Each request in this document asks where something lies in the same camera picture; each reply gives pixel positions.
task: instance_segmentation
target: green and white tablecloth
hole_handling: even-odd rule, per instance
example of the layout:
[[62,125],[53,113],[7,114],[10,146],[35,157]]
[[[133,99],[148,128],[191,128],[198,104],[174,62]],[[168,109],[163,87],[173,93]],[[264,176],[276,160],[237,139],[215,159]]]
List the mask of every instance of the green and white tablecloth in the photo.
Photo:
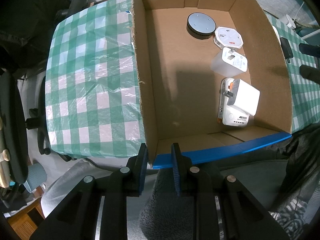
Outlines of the green and white tablecloth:
[[124,158],[145,142],[131,5],[105,1],[57,26],[45,84],[52,150]]
[[316,62],[312,56],[300,52],[299,44],[306,42],[297,33],[273,16],[266,15],[278,30],[279,36],[288,39],[293,53],[290,63],[287,63],[287,69],[292,93],[292,133],[294,133],[320,121],[320,87],[317,83],[304,79],[299,70],[301,65],[316,68]]

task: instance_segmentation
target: cardboard box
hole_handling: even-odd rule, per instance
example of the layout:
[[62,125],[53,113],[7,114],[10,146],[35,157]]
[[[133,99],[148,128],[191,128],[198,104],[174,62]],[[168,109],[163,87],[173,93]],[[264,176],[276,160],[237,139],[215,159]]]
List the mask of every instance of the cardboard box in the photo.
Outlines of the cardboard box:
[[[260,91],[257,113],[246,128],[217,123],[223,76],[210,70],[221,50],[213,38],[187,29],[191,13],[209,15],[217,27],[235,28],[244,41],[237,52],[248,70],[235,76]],[[292,102],[284,56],[256,0],[133,0],[133,39],[140,107],[149,162],[171,166],[178,142],[193,163],[229,157],[290,137]]]

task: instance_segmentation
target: white cable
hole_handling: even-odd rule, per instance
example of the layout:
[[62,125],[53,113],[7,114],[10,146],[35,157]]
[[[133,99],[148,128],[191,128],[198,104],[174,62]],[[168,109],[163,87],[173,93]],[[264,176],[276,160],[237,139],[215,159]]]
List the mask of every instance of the white cable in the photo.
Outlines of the white cable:
[[302,8],[303,5],[304,5],[304,2],[302,3],[302,5],[300,6],[299,10],[297,11],[297,14],[295,15],[293,21],[296,19],[297,15],[298,15],[298,12],[300,11],[300,9]]

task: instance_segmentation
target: round black device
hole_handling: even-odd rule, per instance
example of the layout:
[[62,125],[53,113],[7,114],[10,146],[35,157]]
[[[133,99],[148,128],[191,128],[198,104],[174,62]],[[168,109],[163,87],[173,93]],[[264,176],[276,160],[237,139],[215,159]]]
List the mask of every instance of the round black device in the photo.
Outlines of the round black device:
[[204,40],[211,37],[216,29],[214,20],[204,13],[192,13],[187,20],[187,31],[195,38]]

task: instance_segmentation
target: blue tape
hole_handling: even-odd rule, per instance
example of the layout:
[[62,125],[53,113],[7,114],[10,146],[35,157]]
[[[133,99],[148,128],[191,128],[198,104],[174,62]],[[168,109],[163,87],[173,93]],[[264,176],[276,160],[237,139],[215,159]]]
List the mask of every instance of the blue tape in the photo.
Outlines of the blue tape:
[[[207,163],[235,155],[251,152],[265,146],[286,140],[291,137],[290,133],[279,132],[262,138],[250,140],[247,142],[222,146],[211,149],[183,152],[182,155],[189,157],[193,164]],[[171,154],[158,154],[153,163],[153,169],[171,168]]]

